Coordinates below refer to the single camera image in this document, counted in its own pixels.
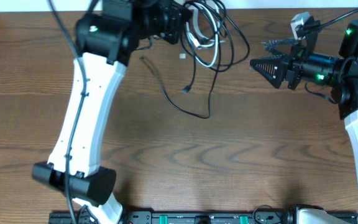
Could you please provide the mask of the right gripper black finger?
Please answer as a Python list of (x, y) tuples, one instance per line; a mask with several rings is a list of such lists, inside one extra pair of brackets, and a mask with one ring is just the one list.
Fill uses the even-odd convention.
[(281, 45), (296, 45), (300, 41), (295, 38), (287, 38), (287, 39), (280, 39), (280, 40), (269, 40), (267, 42), (262, 42), (264, 46), (264, 50), (272, 55), (285, 55), (284, 52), (276, 49), (276, 47)]
[(252, 59), (250, 66), (260, 73), (274, 88), (279, 89), (288, 70), (287, 56), (271, 56)]

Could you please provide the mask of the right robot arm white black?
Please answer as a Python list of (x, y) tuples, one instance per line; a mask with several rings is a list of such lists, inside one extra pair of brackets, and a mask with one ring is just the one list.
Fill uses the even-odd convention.
[(358, 183), (358, 20), (347, 26), (338, 57), (314, 51), (318, 34), (325, 27), (307, 14), (297, 15), (291, 21), (294, 37), (267, 42), (265, 49), (271, 56), (252, 59), (250, 66), (274, 88), (287, 82), (294, 90), (301, 80), (331, 87), (330, 96), (322, 98), (339, 108), (351, 140)]

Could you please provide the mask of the black mounting rail base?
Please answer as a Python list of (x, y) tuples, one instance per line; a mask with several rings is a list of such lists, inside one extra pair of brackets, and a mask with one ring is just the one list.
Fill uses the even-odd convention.
[(358, 223), (358, 214), (327, 212), (313, 205), (295, 205), (286, 210), (261, 205), (251, 212), (156, 212), (128, 210), (117, 224), (248, 224), (248, 223)]

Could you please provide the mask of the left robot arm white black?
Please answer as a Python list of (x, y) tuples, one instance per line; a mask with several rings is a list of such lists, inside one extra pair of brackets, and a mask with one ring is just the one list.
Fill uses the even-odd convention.
[(101, 145), (112, 102), (139, 42), (157, 36), (178, 42), (192, 13), (175, 1), (91, 1), (65, 33), (74, 55), (71, 95), (58, 141), (32, 177), (57, 191), (69, 206), (86, 207), (99, 223), (118, 223), (123, 207), (113, 188), (116, 172), (101, 166)]

